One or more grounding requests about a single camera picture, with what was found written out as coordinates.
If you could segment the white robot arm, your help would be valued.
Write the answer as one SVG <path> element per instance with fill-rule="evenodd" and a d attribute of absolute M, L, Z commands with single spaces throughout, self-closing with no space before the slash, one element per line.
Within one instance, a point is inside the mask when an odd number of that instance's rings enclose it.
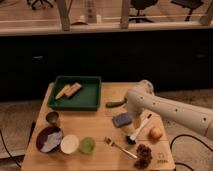
<path fill-rule="evenodd" d="M 140 81 L 125 94 L 127 111 L 137 116 L 148 109 L 213 141 L 213 109 L 156 96 L 148 80 Z"/>

